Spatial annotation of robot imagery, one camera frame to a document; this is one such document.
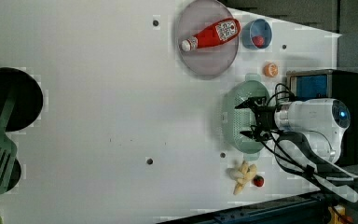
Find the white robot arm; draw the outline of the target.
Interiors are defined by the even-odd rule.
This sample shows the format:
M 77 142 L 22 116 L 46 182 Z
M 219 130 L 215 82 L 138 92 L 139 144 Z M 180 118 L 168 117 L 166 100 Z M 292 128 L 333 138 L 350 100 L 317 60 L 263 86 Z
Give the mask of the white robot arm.
M 255 115 L 255 125 L 241 134 L 261 143 L 273 141 L 272 153 L 285 172 L 358 206 L 358 175 L 337 166 L 351 124 L 342 102 L 322 98 L 270 106 L 266 98 L 252 97 L 236 107 Z

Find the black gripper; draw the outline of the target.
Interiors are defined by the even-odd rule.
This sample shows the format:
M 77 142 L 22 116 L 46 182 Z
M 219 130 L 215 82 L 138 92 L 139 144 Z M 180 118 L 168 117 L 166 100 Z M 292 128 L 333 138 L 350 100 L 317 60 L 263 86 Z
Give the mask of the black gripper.
M 255 126 L 252 131 L 241 131 L 240 134 L 255 139 L 268 141 L 271 133 L 276 129 L 274 120 L 275 107 L 267 104 L 266 97 L 252 97 L 239 105 L 236 109 L 251 108 L 255 116 Z

